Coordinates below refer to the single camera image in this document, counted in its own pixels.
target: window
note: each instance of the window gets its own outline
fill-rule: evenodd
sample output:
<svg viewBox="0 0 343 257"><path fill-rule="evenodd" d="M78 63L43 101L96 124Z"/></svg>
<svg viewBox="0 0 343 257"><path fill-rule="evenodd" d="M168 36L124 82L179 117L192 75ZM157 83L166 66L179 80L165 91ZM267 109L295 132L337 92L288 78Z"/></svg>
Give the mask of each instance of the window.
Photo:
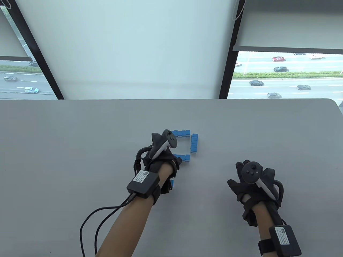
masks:
<svg viewBox="0 0 343 257"><path fill-rule="evenodd" d="M343 55L239 52L237 61L241 66L235 67L228 98L268 99L276 93L272 98L329 98L342 104ZM262 83L251 83L255 80Z"/></svg>
<svg viewBox="0 0 343 257"><path fill-rule="evenodd" d="M5 6L0 6L33 62L0 60L0 99L57 99Z"/></svg>

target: forearm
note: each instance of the forearm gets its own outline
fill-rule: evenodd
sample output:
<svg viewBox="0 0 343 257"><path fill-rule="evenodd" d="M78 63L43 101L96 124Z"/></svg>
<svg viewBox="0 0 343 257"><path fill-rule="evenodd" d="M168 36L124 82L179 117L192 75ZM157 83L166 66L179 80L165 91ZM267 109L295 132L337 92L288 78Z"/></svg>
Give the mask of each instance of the forearm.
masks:
<svg viewBox="0 0 343 257"><path fill-rule="evenodd" d="M162 187L173 173L171 165L164 163L158 174L159 186ZM123 208L114 222L96 257L131 257L143 233L154 198L136 197Z"/></svg>
<svg viewBox="0 0 343 257"><path fill-rule="evenodd" d="M271 238L269 228L274 226L274 223L265 204L260 202L259 204L256 204L252 210L256 216L261 240ZM276 252L265 253L263 254L263 257L277 257L277 254Z"/></svg>

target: car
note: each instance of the car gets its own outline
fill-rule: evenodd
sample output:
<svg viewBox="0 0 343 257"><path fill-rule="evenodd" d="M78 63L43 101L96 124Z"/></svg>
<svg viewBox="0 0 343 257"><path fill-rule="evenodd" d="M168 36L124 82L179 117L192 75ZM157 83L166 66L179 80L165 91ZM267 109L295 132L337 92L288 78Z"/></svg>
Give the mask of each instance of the car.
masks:
<svg viewBox="0 0 343 257"><path fill-rule="evenodd" d="M3 77L3 79L5 81L10 81L10 82L18 81L18 78L14 77L14 76L5 76L5 77Z"/></svg>
<svg viewBox="0 0 343 257"><path fill-rule="evenodd" d="M282 56L277 56L277 57L273 57L273 62L284 62L286 61L285 58L283 58Z"/></svg>
<svg viewBox="0 0 343 257"><path fill-rule="evenodd" d="M308 85L298 85L297 89L298 90L311 90L312 88Z"/></svg>
<svg viewBox="0 0 343 257"><path fill-rule="evenodd" d="M282 96L279 93L268 93L267 94L269 99L279 99L282 98Z"/></svg>
<svg viewBox="0 0 343 257"><path fill-rule="evenodd" d="M29 66L31 66L31 67L38 67L38 63L36 61L29 62Z"/></svg>
<svg viewBox="0 0 343 257"><path fill-rule="evenodd" d="M264 86L264 83L260 80L249 81L250 86Z"/></svg>
<svg viewBox="0 0 343 257"><path fill-rule="evenodd" d="M325 59L325 56L321 54L312 54L309 56L311 60L320 60L320 59Z"/></svg>
<svg viewBox="0 0 343 257"><path fill-rule="evenodd" d="M275 68L274 68L274 71L275 71L275 72L287 72L288 69L287 69L287 67L285 67L285 66L281 66L281 67L275 67Z"/></svg>
<svg viewBox="0 0 343 257"><path fill-rule="evenodd" d="M35 87L25 87L24 91L28 93L38 93L39 89Z"/></svg>

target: table surface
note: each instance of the table surface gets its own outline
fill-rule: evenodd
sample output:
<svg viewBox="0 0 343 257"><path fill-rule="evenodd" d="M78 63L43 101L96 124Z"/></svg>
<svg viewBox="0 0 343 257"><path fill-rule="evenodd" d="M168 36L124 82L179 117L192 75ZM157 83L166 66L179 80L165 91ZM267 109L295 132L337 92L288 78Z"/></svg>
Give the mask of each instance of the table surface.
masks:
<svg viewBox="0 0 343 257"><path fill-rule="evenodd" d="M199 134L133 256L259 256L226 180L245 159L274 168L303 256L341 254L343 116L328 99L0 101L0 255L80 256L94 209L128 195L137 151L164 129ZM173 150L189 152L187 139ZM86 256L96 227L84 228ZM99 234L99 245L116 216Z"/></svg>

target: label sticker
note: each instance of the label sticker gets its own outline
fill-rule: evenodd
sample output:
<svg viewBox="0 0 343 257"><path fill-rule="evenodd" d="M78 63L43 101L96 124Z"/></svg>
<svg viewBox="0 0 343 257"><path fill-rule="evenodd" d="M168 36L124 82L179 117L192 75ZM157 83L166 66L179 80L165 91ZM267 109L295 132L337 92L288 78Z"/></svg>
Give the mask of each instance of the label sticker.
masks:
<svg viewBox="0 0 343 257"><path fill-rule="evenodd" d="M289 245L289 240L283 227L275 227L275 232L281 245Z"/></svg>
<svg viewBox="0 0 343 257"><path fill-rule="evenodd" d="M141 170L141 171L138 172L138 174L135 176L135 178L133 179L133 181L142 183L142 182L144 181L144 179L148 176L148 174L149 174L148 171Z"/></svg>

